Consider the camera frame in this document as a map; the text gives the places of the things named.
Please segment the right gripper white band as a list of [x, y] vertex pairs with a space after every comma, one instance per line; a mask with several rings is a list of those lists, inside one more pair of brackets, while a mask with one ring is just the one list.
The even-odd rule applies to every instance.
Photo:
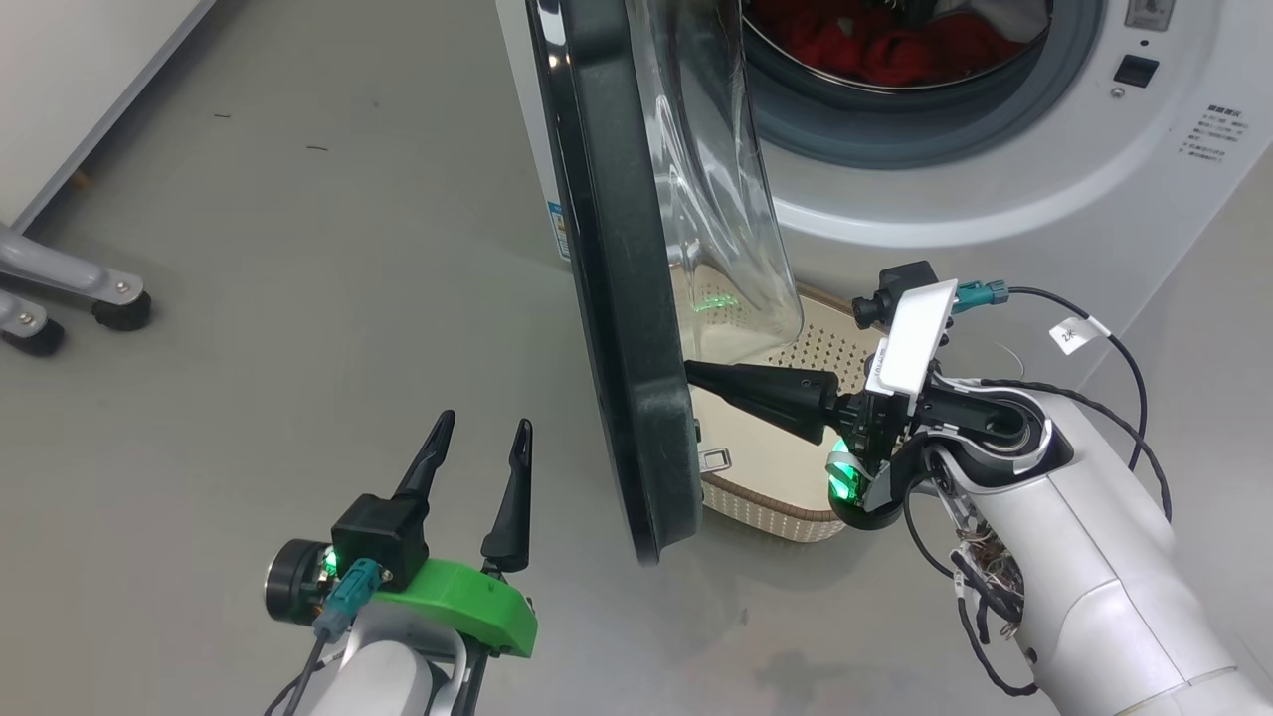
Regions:
[[923, 441], [910, 432], [956, 294], [955, 280], [905, 290], [867, 385], [854, 395], [839, 397], [833, 372], [774, 364], [686, 361], [687, 383], [810, 445], [821, 445], [824, 431], [833, 427], [847, 445], [847, 457], [829, 457], [827, 468], [835, 476], [844, 476], [841, 465], [862, 474], [858, 498], [845, 502], [831, 490], [833, 512], [855, 530], [881, 530], [897, 520], [911, 480], [925, 471]]

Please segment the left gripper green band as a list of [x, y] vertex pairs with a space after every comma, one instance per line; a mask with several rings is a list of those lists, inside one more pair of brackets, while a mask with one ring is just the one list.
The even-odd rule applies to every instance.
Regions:
[[[412, 459], [409, 471], [395, 490], [395, 499], [426, 499], [434, 476], [454, 434], [456, 412], [440, 412], [426, 442]], [[532, 520], [533, 426], [518, 423], [509, 454], [509, 479], [491, 530], [482, 539], [482, 575], [468, 564], [429, 559], [404, 591], [379, 589], [370, 598], [356, 600], [359, 606], [348, 626], [334, 629], [341, 638], [364, 623], [374, 612], [384, 612], [391, 626], [406, 618], [457, 631], [476, 640], [491, 654], [530, 657], [538, 634], [538, 620], [527, 598], [508, 582], [491, 575], [517, 575], [530, 563]], [[265, 606], [272, 620], [309, 628], [318, 620], [339, 590], [341, 564], [331, 544], [292, 539], [272, 557], [265, 577]]]

